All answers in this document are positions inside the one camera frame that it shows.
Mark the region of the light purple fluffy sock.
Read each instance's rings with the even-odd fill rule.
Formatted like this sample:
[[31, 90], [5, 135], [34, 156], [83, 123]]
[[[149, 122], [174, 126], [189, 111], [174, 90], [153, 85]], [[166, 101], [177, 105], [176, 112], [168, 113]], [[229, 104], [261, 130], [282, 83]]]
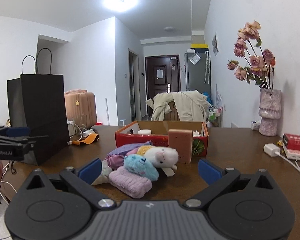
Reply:
[[134, 199], [142, 198], [152, 188], [148, 178], [129, 172], [124, 166], [109, 174], [109, 182]]

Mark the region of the purple knitted cloth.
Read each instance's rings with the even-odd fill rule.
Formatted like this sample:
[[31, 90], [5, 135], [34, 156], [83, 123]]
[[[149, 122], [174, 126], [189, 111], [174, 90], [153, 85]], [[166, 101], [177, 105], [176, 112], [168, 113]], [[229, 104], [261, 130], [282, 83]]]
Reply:
[[153, 145], [151, 141], [147, 141], [144, 143], [134, 143], [134, 144], [125, 144], [123, 146], [120, 146], [114, 150], [112, 150], [110, 153], [107, 154], [107, 156], [110, 155], [126, 155], [129, 151], [139, 148], [141, 146], [147, 146], [147, 145]]

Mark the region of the pink rectangular sponge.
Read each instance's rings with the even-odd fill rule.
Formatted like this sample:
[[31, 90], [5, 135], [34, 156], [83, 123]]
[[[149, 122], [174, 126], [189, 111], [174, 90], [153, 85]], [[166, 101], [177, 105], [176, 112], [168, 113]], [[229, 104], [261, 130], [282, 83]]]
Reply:
[[178, 163], [189, 164], [192, 159], [193, 133], [191, 130], [170, 129], [168, 131], [168, 145], [177, 150]]

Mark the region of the blue plush toy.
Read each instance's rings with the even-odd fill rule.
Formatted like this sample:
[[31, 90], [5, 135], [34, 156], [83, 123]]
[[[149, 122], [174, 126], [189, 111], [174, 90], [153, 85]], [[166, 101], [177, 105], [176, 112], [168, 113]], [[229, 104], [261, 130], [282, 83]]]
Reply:
[[145, 177], [150, 181], [157, 181], [159, 172], [145, 157], [137, 154], [125, 156], [123, 165], [129, 172]]

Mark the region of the white and yellow plush hamster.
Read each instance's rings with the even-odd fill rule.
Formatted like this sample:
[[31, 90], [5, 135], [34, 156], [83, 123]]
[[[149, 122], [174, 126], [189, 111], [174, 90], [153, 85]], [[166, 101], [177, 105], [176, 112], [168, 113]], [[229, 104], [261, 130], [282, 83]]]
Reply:
[[177, 170], [179, 155], [176, 149], [145, 145], [138, 148], [136, 154], [146, 158], [156, 168], [171, 168]]

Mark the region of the pink satin scrunchie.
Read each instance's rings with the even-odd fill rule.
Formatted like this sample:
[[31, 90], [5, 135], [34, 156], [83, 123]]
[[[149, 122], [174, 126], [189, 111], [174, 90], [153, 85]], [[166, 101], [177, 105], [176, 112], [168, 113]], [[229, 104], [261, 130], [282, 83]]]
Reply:
[[105, 161], [107, 162], [108, 167], [110, 167], [114, 171], [124, 165], [124, 159], [124, 155], [111, 154], [105, 158]]

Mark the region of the black paper shopping bag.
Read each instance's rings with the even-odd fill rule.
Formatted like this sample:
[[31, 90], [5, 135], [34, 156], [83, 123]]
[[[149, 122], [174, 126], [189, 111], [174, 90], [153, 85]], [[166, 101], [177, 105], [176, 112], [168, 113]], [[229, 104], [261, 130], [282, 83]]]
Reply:
[[28, 127], [30, 137], [46, 136], [34, 143], [24, 163], [42, 165], [68, 145], [63, 75], [39, 74], [35, 64], [33, 74], [7, 81], [7, 100], [12, 127]]

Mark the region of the small white bottle by vase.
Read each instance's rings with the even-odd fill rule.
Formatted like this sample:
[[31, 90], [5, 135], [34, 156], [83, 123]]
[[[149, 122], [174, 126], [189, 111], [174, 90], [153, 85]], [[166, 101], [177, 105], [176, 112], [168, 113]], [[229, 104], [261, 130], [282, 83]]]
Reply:
[[261, 121], [252, 121], [251, 122], [251, 129], [253, 131], [258, 131], [260, 129]]

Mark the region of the red cardboard box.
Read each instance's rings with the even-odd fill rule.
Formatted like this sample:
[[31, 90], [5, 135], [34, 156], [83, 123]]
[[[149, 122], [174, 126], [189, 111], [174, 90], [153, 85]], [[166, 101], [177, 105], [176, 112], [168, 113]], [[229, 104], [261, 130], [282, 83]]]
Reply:
[[[138, 135], [141, 129], [150, 129], [151, 135]], [[168, 146], [168, 131], [170, 129], [185, 129], [199, 131], [201, 137], [193, 139], [192, 155], [204, 157], [207, 155], [209, 133], [205, 123], [194, 121], [134, 121], [115, 132], [116, 146], [125, 144], [153, 142], [155, 146]]]

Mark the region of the pink hard-shell suitcase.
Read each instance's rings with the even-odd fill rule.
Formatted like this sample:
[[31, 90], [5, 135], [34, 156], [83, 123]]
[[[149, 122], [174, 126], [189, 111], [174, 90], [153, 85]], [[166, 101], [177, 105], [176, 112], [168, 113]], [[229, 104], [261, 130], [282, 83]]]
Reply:
[[86, 89], [73, 89], [64, 94], [66, 117], [79, 127], [91, 128], [97, 122], [95, 95]]

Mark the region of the wooden chair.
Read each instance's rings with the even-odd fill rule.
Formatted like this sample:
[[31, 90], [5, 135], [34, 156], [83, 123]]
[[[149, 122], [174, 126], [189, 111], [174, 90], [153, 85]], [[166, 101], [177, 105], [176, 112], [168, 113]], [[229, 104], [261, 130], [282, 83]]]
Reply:
[[164, 108], [164, 121], [180, 121], [174, 101], [169, 102]]

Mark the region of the red cigarette box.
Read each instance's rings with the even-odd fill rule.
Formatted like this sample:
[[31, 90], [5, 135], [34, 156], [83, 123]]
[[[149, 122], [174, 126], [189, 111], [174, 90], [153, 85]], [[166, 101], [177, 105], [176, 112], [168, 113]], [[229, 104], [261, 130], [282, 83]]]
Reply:
[[284, 133], [282, 139], [287, 149], [300, 151], [300, 135]]

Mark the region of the pink textured ceramic vase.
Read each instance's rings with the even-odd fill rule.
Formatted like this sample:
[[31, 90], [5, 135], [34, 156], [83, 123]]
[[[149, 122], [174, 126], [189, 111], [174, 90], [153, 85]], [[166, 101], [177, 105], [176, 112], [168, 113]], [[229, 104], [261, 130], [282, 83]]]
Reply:
[[277, 89], [260, 89], [259, 132], [268, 137], [277, 135], [278, 122], [281, 118], [281, 91]]

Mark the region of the dark brown entrance door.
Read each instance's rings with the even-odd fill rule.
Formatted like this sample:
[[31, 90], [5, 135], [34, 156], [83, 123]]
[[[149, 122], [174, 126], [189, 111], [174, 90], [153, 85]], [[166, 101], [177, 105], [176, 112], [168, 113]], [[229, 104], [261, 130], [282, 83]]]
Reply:
[[179, 67], [178, 55], [146, 57], [146, 99], [153, 99], [159, 93], [179, 92]]

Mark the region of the yellow box on refrigerator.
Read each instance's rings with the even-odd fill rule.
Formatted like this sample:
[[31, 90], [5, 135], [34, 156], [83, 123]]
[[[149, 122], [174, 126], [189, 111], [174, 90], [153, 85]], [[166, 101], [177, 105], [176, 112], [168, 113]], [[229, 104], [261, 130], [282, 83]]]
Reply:
[[203, 43], [192, 43], [191, 44], [191, 49], [208, 49], [209, 46], [207, 44]]

